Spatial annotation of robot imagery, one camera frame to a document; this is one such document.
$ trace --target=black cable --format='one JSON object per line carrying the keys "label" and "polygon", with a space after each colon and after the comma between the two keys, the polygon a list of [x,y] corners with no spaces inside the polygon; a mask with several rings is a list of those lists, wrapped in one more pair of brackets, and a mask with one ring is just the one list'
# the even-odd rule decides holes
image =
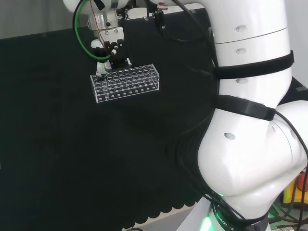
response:
{"label": "black cable", "polygon": [[[276,205],[276,207],[280,210],[280,211],[282,211],[284,214],[287,214],[287,212],[286,211],[284,211],[280,206],[278,206],[277,204],[275,204]],[[288,214],[287,215],[289,218],[291,218],[292,220],[293,220],[293,222],[295,223],[297,223],[298,222],[298,219],[297,218],[295,218],[295,217],[293,217],[292,215],[290,215],[290,214]]]}
{"label": "black cable", "polygon": [[174,38],[169,31],[167,30],[167,28],[162,29],[163,31],[163,35],[166,39],[169,39],[171,41],[174,42],[180,42],[180,43],[192,43],[192,42],[200,42],[200,41],[204,41],[205,36],[202,35],[201,37],[198,38],[193,38],[193,39],[179,39],[179,38]]}
{"label": "black cable", "polygon": [[127,230],[127,231],[143,231],[143,230],[140,229],[140,228],[131,228],[131,229]]}
{"label": "black cable", "polygon": [[211,57],[212,60],[214,62],[215,67],[218,67],[218,62],[215,58],[215,50],[214,47],[211,44],[210,39],[207,37],[207,32],[205,31],[205,29],[203,28],[203,26],[201,25],[201,23],[198,21],[198,19],[194,16],[194,14],[188,10],[183,3],[181,3],[179,0],[172,0],[175,4],[177,4],[191,19],[192,21],[197,25],[197,27],[201,30],[201,32],[203,33],[203,35],[205,36],[205,41],[210,49],[210,53],[211,53]]}
{"label": "black cable", "polygon": [[281,217],[282,220],[289,216],[289,214],[290,214],[290,212],[293,208],[294,200],[295,200],[295,192],[296,192],[296,189],[297,189],[299,178],[300,178],[300,176],[298,176],[296,178],[295,182],[294,182],[293,191],[292,191],[292,199],[291,199],[288,210],[286,212],[282,211],[284,213],[284,215]]}
{"label": "black cable", "polygon": [[[303,146],[306,156],[308,158],[308,149],[307,146],[305,145],[303,139],[301,138],[301,136],[299,135],[299,133],[297,132],[297,130],[295,129],[295,127],[293,126],[293,124],[284,116],[282,115],[280,112],[276,111],[276,114],[278,116],[281,117],[281,119],[283,119],[289,126],[290,128],[293,130],[293,132],[295,133],[295,135],[297,136],[299,142],[301,143],[301,145]],[[301,224],[302,224],[302,220],[303,220],[303,211],[304,211],[304,203],[305,203],[305,189],[306,189],[306,181],[307,181],[307,175],[308,175],[308,171],[305,172],[305,176],[304,176],[304,188],[302,190],[302,199],[301,199],[301,205],[300,205],[300,215],[299,215],[299,219],[298,219],[298,225],[297,225],[297,231],[300,230]]]}

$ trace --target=black cloth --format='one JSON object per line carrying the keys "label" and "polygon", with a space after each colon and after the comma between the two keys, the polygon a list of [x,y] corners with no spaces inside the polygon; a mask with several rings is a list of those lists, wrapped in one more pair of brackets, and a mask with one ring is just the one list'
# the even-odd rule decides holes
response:
{"label": "black cloth", "polygon": [[[166,26],[200,36],[181,13]],[[1,231],[120,231],[199,200],[165,147],[211,110],[215,81],[191,71],[211,71],[209,52],[163,41],[153,21],[126,30],[134,66],[153,63],[160,91],[101,104],[96,63],[72,30],[0,40]],[[90,44],[91,32],[80,33]]]}

